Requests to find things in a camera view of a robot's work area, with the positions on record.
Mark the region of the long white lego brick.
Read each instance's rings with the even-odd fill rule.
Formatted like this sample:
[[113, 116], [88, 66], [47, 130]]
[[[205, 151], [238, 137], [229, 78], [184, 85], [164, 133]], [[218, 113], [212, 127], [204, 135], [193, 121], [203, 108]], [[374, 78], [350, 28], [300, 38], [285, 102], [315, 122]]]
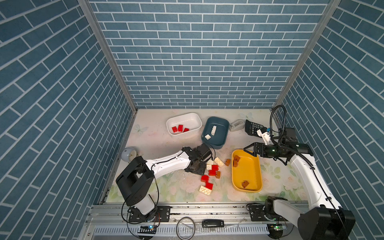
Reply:
[[217, 130], [217, 126], [213, 126], [211, 130], [211, 136], [214, 136]]

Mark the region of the brown lego brick low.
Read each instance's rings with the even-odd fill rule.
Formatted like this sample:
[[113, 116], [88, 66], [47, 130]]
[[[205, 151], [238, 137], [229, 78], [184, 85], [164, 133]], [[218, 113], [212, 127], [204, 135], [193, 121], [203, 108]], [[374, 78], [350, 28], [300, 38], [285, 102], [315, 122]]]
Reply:
[[250, 183], [248, 181], [243, 181], [242, 182], [242, 187], [245, 189]]

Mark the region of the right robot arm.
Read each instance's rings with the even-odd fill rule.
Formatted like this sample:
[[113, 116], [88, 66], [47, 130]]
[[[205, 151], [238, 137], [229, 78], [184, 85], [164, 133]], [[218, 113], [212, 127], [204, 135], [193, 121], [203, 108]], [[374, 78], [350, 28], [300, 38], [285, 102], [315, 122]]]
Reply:
[[294, 129], [281, 128], [278, 136], [273, 130], [252, 124], [245, 132], [263, 139], [244, 148], [254, 157], [270, 158], [292, 166], [302, 181], [309, 209], [303, 212], [283, 197], [269, 196], [264, 204], [265, 218], [284, 219], [298, 228], [303, 240], [347, 240], [356, 223], [354, 214], [345, 210], [327, 186], [314, 154], [307, 144], [299, 143]]

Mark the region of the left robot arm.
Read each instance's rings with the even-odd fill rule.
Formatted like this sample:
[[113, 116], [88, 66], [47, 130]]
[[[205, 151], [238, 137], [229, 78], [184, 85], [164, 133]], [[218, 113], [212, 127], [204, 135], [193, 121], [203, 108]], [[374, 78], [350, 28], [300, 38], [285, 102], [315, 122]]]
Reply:
[[124, 205], [139, 213], [138, 218], [124, 217], [132, 224], [143, 223], [154, 217], [161, 217], [158, 201], [154, 201], [149, 189], [157, 179], [175, 171], [184, 170], [195, 175], [204, 175], [207, 162], [214, 155], [206, 144], [195, 148], [183, 147], [175, 154], [154, 160], [138, 156], [117, 176], [116, 184], [123, 196]]

